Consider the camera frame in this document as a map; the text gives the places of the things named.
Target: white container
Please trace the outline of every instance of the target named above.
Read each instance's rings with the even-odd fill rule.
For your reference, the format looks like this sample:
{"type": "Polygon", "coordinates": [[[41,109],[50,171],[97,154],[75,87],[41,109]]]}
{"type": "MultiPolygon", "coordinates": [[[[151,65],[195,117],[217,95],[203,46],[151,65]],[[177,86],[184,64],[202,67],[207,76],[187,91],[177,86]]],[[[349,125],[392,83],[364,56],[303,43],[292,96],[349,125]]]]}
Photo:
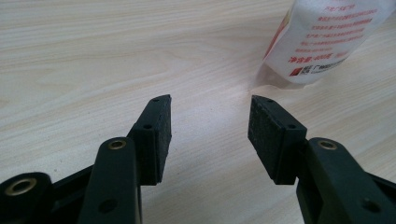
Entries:
{"type": "Polygon", "coordinates": [[[312,83],[342,63],[396,8],[396,0],[296,0],[264,62],[292,83],[312,83]]]}

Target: wooden table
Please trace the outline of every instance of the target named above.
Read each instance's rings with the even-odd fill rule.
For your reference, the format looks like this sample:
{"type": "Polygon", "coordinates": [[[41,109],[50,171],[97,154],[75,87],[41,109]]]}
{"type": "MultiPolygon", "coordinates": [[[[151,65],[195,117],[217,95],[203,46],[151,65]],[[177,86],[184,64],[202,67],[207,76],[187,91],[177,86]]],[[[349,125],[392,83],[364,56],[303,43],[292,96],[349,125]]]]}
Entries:
{"type": "Polygon", "coordinates": [[[0,181],[55,182],[171,94],[163,182],[145,223],[303,223],[247,138],[250,97],[273,98],[396,181],[396,14],[342,65],[304,87],[269,85],[263,54],[291,0],[7,1],[0,4],[0,181]]]}

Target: wood grain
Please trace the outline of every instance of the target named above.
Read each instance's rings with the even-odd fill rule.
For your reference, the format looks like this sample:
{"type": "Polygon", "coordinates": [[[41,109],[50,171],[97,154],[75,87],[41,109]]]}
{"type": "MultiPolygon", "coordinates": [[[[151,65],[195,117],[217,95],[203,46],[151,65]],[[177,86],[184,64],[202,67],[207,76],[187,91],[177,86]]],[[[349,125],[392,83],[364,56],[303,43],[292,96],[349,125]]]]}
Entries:
{"type": "Polygon", "coordinates": [[[247,139],[251,94],[395,182],[396,14],[331,75],[274,86],[262,56],[291,4],[3,1],[0,181],[91,165],[169,93],[173,140],[163,182],[143,188],[145,223],[303,223],[295,187],[275,186],[247,139]]]}

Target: metal ring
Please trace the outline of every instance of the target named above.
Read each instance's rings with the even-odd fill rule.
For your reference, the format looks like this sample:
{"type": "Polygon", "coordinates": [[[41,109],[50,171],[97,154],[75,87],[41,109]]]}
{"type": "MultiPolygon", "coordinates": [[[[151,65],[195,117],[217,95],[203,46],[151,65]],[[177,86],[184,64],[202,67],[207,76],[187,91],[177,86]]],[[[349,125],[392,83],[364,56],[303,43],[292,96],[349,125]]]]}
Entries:
{"type": "Polygon", "coordinates": [[[114,140],[108,144],[108,148],[112,150],[117,150],[126,146],[126,142],[124,140],[114,140]]]}
{"type": "Polygon", "coordinates": [[[325,141],[325,140],[318,141],[318,145],[320,147],[323,147],[323,148],[329,149],[329,150],[337,149],[337,145],[336,144],[334,144],[333,142],[325,141]]]}
{"type": "Polygon", "coordinates": [[[17,196],[31,190],[32,188],[35,187],[36,184],[37,184],[37,180],[35,178],[24,178],[21,180],[17,180],[14,183],[12,183],[10,186],[8,186],[8,188],[6,188],[5,194],[8,196],[17,196]],[[15,189],[15,187],[17,187],[19,184],[22,183],[27,183],[28,185],[21,189],[15,189]]]}

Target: tabletop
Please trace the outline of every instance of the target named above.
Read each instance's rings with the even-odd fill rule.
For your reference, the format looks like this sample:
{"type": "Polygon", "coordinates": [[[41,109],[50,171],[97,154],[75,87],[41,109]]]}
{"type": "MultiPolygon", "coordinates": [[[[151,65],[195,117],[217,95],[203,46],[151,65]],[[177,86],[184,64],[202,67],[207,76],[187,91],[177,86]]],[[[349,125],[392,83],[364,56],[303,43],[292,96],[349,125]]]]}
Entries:
{"type": "Polygon", "coordinates": [[[3,1],[0,181],[52,182],[92,165],[149,99],[172,96],[163,182],[143,187],[145,223],[304,223],[248,141],[252,94],[343,144],[396,182],[396,14],[323,79],[273,81],[262,57],[292,0],[3,1]]]}

